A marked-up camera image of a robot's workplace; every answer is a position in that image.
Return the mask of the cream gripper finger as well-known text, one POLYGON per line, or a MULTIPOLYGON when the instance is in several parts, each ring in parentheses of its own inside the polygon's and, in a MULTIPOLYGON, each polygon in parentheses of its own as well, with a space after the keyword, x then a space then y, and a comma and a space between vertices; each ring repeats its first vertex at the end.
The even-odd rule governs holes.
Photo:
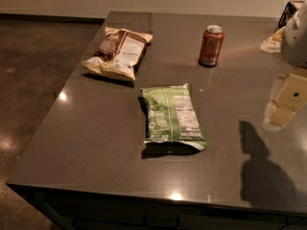
POLYGON ((286 75, 277 75, 272 83, 262 126, 269 131, 285 127, 307 104, 307 69, 296 68, 286 75))

